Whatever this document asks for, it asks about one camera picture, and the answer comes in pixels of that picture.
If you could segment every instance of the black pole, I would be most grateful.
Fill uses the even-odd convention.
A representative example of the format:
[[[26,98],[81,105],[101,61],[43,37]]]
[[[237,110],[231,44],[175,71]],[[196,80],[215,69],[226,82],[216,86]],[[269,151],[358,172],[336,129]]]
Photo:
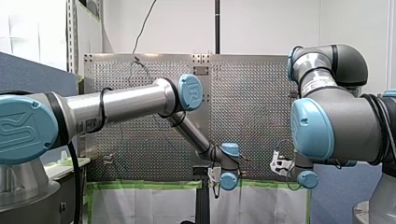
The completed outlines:
[[[207,166],[193,166],[194,180],[201,180],[202,187],[195,193],[195,224],[210,224],[210,199],[209,199],[209,177]]]
[[[215,0],[216,54],[220,54],[220,0]]]

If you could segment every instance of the white plastic sheet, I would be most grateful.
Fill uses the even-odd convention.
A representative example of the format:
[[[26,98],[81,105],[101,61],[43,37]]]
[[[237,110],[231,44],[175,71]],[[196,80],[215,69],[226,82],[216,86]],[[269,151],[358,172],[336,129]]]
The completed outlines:
[[[305,224],[308,190],[244,186],[212,190],[212,224]],[[195,189],[100,189],[92,195],[94,224],[179,224],[195,220]]]

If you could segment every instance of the perforated metal panel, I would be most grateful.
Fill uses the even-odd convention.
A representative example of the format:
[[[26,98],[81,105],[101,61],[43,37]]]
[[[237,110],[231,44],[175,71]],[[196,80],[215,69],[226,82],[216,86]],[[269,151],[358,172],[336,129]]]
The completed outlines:
[[[249,159],[242,162],[248,178],[278,179],[270,162],[276,145],[290,139],[290,91],[283,56],[211,58],[210,138],[237,142]],[[281,154],[293,158],[291,144]]]
[[[278,141],[290,138],[289,116],[295,87],[286,78],[286,57],[219,55],[93,54],[85,57],[85,91],[148,85],[157,77],[194,71],[204,85],[204,103],[189,118],[215,143],[237,142],[249,163],[248,178],[277,179],[269,162]],[[144,117],[104,128],[86,139],[93,158],[89,179],[191,180],[201,163],[167,121]],[[291,146],[282,146],[292,158]]]

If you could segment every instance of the screw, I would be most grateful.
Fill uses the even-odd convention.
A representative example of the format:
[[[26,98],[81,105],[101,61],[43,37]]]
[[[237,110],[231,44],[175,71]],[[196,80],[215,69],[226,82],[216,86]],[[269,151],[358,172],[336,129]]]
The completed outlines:
[[[34,109],[38,108],[38,102],[33,102],[33,103],[32,103],[32,107],[33,107]]]
[[[61,202],[61,213],[66,211],[66,203]]]

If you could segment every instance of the green tape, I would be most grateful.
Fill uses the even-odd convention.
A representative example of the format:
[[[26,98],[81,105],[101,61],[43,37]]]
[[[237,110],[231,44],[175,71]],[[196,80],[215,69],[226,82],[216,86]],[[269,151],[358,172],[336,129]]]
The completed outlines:
[[[271,188],[271,189],[288,189],[287,183],[278,181],[265,181],[265,180],[248,180],[243,179],[239,182],[239,187],[258,187],[258,188]],[[298,188],[299,184],[292,182],[289,183],[291,188]],[[87,185],[87,205],[88,205],[88,223],[92,223],[92,201],[93,194],[96,190],[101,189],[200,189],[202,187],[201,181],[177,181],[177,182],[156,182],[144,180],[114,180],[103,182],[90,182]],[[306,194],[306,224],[310,224],[310,208],[311,208],[311,190]]]
[[[291,188],[297,189],[299,184],[296,182],[289,183]],[[271,188],[271,189],[288,189],[288,184],[284,182],[278,181],[266,181],[266,180],[242,180],[242,186],[250,186],[250,187],[260,187],[260,188]]]

